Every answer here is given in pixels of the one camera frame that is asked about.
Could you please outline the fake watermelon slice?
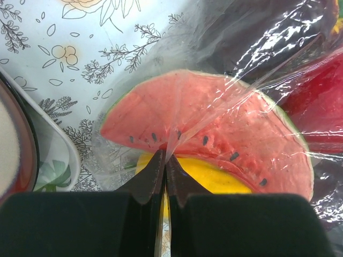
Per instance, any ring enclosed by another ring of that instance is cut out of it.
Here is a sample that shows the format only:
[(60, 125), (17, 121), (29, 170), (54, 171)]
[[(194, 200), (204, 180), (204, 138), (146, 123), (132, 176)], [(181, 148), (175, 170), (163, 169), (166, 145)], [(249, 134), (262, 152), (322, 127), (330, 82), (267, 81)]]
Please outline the fake watermelon slice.
[(100, 134), (122, 146), (204, 160), (255, 193), (314, 194), (299, 130), (270, 97), (225, 75), (175, 70), (145, 80), (110, 108)]

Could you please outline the clear zip top bag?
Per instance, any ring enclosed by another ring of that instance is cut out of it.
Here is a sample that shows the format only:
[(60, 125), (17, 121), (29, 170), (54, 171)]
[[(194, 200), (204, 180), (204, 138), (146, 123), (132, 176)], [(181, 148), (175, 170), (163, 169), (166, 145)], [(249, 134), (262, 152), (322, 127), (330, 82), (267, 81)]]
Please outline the clear zip top bag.
[(341, 1), (191, 1), (93, 130), (106, 191), (160, 149), (215, 194), (295, 193), (342, 223)]

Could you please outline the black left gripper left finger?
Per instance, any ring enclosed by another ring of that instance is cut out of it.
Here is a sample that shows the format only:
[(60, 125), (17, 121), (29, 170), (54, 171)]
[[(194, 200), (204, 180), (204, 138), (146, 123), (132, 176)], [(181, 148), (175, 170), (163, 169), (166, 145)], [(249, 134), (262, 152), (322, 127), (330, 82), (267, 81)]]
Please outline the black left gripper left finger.
[(1, 206), (1, 256), (160, 256), (164, 152), (107, 192), (25, 192)]

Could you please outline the red fake apple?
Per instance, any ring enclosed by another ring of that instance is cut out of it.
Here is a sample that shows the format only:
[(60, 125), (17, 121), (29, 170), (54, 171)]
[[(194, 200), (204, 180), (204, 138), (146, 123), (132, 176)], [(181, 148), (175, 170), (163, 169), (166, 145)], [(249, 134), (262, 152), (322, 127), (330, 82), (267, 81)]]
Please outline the red fake apple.
[(342, 53), (301, 75), (281, 108), (311, 151), (342, 153)]

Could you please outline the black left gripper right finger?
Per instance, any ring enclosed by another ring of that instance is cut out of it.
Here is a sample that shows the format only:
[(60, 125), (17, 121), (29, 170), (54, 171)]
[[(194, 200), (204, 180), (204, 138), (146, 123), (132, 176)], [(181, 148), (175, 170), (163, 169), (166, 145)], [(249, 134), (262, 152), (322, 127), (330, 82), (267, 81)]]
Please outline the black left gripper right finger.
[(175, 157), (165, 172), (172, 256), (334, 256), (299, 195), (213, 194)]

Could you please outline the yellow fake lemon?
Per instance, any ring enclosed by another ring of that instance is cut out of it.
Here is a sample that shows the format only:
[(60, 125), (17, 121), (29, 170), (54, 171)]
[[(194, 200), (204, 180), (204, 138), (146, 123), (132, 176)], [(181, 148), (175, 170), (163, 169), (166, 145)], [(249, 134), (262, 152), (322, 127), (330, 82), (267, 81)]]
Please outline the yellow fake lemon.
[(214, 194), (251, 194), (252, 190), (229, 173), (195, 158), (178, 157), (182, 169)]

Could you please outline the dark purple fake fruit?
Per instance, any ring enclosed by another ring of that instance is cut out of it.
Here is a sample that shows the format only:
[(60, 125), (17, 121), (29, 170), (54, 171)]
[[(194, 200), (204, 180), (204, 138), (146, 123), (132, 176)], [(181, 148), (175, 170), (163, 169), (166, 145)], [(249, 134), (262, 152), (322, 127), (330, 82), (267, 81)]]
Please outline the dark purple fake fruit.
[(333, 36), (338, 1), (205, 1), (199, 50), (247, 83)]

